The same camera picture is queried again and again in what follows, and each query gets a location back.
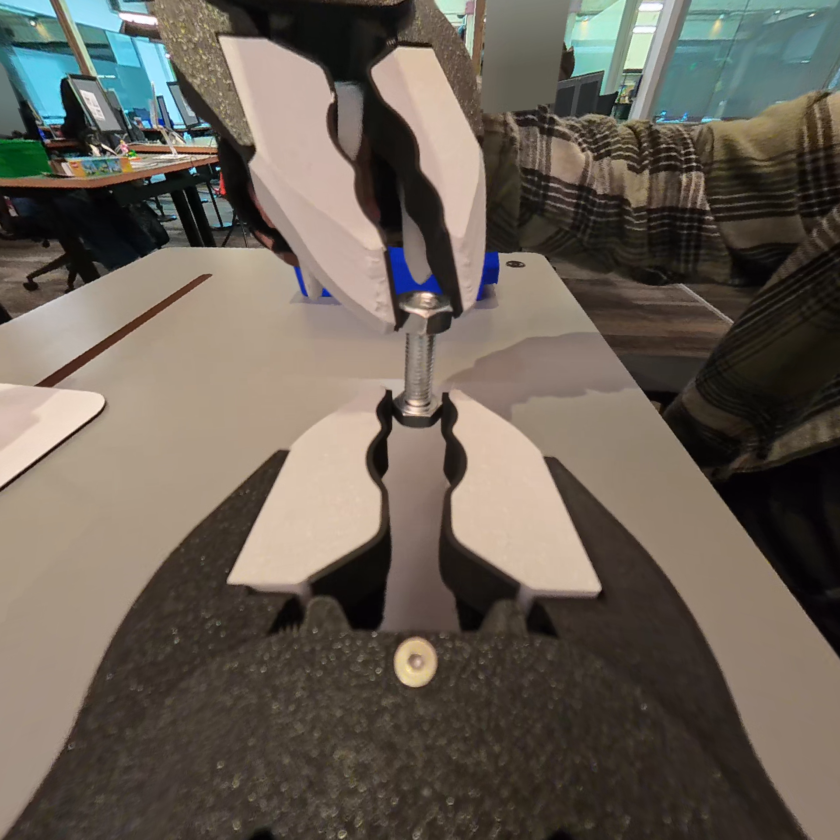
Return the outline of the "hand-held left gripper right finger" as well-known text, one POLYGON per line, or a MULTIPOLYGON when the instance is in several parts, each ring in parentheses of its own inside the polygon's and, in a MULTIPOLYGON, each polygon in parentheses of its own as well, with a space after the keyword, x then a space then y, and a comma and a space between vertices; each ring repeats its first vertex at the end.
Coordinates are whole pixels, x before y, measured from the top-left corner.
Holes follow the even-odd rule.
POLYGON ((459 390, 444 394, 448 487, 440 577, 458 627, 477 630, 499 602, 525 616, 543 600, 594 600, 602 582, 554 480, 551 458, 507 419, 459 390))

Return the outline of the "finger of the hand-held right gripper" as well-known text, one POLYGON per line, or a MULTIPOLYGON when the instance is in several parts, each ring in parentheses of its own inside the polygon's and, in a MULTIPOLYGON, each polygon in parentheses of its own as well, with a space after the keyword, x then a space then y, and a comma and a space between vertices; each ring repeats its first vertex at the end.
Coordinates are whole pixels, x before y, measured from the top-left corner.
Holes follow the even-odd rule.
POLYGON ((396 45, 371 65, 370 142, 395 174, 429 273, 462 317, 485 265, 486 167, 432 47, 396 45))
POLYGON ((396 330, 390 258, 337 142, 335 90, 315 60, 266 38, 219 43, 255 145, 255 197, 300 268, 358 318, 396 330))

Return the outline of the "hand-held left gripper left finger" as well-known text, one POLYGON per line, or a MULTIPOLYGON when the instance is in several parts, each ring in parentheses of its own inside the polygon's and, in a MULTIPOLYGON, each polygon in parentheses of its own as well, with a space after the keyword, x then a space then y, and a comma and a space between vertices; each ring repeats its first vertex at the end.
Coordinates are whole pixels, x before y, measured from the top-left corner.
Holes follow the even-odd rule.
POLYGON ((303 605, 329 596, 352 627, 379 629, 392 562, 387 438, 392 393, 364 387, 289 448, 227 577, 303 605))

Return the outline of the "silver hex nut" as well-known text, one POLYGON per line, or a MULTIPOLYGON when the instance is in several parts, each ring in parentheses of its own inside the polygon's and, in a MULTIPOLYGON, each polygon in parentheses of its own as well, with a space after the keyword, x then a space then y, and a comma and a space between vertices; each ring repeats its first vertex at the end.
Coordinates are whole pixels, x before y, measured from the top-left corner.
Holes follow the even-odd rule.
POLYGON ((428 404, 420 405, 407 400, 403 392, 392 400, 394 419, 405 427, 426 428, 435 425, 442 413, 441 398, 432 394, 428 404))

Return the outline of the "silver bolt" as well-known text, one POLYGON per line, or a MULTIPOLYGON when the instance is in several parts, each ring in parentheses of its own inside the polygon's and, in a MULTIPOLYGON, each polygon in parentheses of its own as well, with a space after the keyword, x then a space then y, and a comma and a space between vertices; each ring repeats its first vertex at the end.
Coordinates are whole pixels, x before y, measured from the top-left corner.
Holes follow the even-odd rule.
POLYGON ((435 342, 449 330, 454 311, 445 296, 427 290, 407 292, 398 302, 406 342, 403 392, 411 403, 428 404, 434 394, 435 342))

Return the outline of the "person's right forearm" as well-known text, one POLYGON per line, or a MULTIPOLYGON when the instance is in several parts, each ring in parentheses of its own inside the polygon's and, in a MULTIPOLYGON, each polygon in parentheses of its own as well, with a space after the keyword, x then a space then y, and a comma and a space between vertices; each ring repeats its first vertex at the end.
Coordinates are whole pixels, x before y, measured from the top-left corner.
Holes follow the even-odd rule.
POLYGON ((695 127, 483 116, 487 244, 651 286, 838 274, 838 93, 695 127))

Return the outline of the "person's right hand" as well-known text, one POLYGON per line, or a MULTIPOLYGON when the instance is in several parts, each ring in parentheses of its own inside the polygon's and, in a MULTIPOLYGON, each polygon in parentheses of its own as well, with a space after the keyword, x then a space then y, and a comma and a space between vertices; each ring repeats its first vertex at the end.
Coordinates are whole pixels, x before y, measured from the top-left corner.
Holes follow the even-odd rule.
POLYGON ((297 256, 257 201, 248 164, 238 148, 226 139, 219 139, 217 153, 222 173, 220 183, 237 217, 266 249, 289 266, 299 267, 297 256))

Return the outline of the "wooden office desk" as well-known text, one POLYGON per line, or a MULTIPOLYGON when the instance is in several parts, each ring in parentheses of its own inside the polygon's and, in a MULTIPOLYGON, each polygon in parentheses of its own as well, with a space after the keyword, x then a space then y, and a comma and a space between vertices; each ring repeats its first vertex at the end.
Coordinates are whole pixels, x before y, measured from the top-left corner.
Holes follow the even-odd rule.
POLYGON ((142 154, 129 163, 127 171, 3 177, 2 195, 28 196, 43 205, 60 231, 60 241, 70 242, 73 246, 79 244, 78 236, 69 230, 59 214, 56 205, 59 192, 105 190, 122 207, 168 195, 175 206, 189 246, 216 246, 213 230, 197 192, 199 185, 212 180, 212 168, 218 163, 216 149, 198 148, 192 154, 142 154))

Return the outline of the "blue plastic bin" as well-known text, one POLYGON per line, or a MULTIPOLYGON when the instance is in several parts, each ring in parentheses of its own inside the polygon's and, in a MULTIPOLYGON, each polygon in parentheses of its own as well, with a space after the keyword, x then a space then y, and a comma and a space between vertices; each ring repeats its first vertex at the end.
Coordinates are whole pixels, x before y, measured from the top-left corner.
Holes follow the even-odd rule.
MULTIPOLYGON (((410 291, 430 291, 435 295, 443 293, 434 275, 430 276, 425 283, 417 283, 415 281, 406 263, 403 248, 390 247, 388 249, 392 265, 394 289, 397 296, 410 291)), ((498 283, 499 270, 500 256, 498 252, 486 253, 479 282, 478 300, 484 297, 486 288, 495 286, 498 283)))

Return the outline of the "black office chair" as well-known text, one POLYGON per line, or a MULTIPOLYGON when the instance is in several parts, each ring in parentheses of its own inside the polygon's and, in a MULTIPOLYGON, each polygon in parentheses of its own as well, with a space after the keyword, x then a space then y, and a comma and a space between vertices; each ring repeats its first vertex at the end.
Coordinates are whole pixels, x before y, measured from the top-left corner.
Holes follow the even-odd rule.
POLYGON ((8 205, 37 237, 59 238, 56 222, 75 235, 92 263, 112 271, 168 245, 171 238, 146 203, 122 206, 107 190, 43 191, 45 198, 11 197, 8 205), (46 197, 50 196, 51 204, 46 197))

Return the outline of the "green plastic bin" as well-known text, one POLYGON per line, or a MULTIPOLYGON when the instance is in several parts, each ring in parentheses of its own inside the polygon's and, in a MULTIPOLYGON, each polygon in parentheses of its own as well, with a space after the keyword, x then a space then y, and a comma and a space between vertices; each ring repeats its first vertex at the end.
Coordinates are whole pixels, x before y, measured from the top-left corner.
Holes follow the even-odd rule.
POLYGON ((1 139, 0 153, 2 179, 18 179, 51 172, 47 149, 40 141, 1 139))

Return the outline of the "white base pad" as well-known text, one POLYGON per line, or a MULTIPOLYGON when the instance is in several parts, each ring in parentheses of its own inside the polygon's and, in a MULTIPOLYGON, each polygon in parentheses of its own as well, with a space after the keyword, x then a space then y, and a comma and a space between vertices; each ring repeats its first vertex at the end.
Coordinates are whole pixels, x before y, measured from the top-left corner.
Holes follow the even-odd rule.
POLYGON ((1 384, 1 488, 88 425, 106 405, 95 392, 1 384))

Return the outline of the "person's plaid shirt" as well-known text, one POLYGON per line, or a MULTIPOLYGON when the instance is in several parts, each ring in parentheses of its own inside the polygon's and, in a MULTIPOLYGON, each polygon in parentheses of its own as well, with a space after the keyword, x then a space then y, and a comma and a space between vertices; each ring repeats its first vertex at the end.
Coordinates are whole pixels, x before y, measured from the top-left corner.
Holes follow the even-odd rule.
POLYGON ((838 446, 837 207, 761 288, 664 420, 711 480, 838 446))

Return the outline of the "person's dark trousers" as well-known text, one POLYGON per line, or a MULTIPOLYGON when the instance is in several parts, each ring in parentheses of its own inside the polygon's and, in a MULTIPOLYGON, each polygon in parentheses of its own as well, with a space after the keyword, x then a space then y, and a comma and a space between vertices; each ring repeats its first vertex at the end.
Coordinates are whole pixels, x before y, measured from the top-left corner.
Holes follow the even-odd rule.
POLYGON ((731 476, 715 488, 839 652, 839 448, 731 476))

